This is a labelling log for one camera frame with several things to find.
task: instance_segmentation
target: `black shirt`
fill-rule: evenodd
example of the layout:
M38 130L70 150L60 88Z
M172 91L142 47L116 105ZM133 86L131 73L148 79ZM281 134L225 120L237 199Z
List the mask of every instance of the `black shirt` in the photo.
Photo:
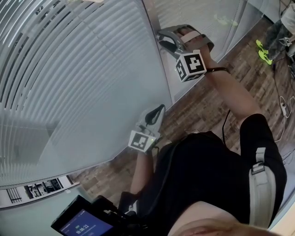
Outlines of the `black shirt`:
M256 163L257 148L265 147L265 165L276 178L273 220L283 200L287 175L265 117L248 117L241 125L240 136L241 155L227 149L212 132L191 134L165 146L159 153L152 180L135 196L138 215L159 235L167 235L190 205L204 201L248 224L249 170Z

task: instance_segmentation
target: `black sleeve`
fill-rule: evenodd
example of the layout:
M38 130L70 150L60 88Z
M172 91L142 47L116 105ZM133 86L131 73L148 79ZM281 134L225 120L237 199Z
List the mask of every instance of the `black sleeve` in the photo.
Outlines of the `black sleeve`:
M265 148L265 165L272 170L276 178L276 201L272 216L273 220L283 200L287 173L267 120L263 115L255 114L249 116L242 123L240 142L241 156L249 159L251 165L256 163L257 148Z

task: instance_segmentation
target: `fiducial marker cube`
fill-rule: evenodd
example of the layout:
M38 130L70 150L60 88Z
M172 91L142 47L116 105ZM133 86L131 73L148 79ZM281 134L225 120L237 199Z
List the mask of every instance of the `fiducial marker cube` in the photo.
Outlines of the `fiducial marker cube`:
M176 63L176 70L181 82L197 79L207 72L199 50L181 54Z

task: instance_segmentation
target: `wrist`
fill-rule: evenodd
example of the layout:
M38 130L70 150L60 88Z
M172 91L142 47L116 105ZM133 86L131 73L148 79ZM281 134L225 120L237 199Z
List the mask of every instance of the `wrist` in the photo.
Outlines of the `wrist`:
M205 62L205 67L209 69L209 68L219 67L219 65L216 61L210 60L208 62Z

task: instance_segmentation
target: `backpack strap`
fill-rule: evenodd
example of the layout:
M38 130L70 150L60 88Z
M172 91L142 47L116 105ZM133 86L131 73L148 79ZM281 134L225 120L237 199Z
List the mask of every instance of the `backpack strap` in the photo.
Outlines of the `backpack strap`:
M249 224L268 228L276 199L276 179L271 169L264 165L265 151L265 147L257 148L256 164L249 171Z

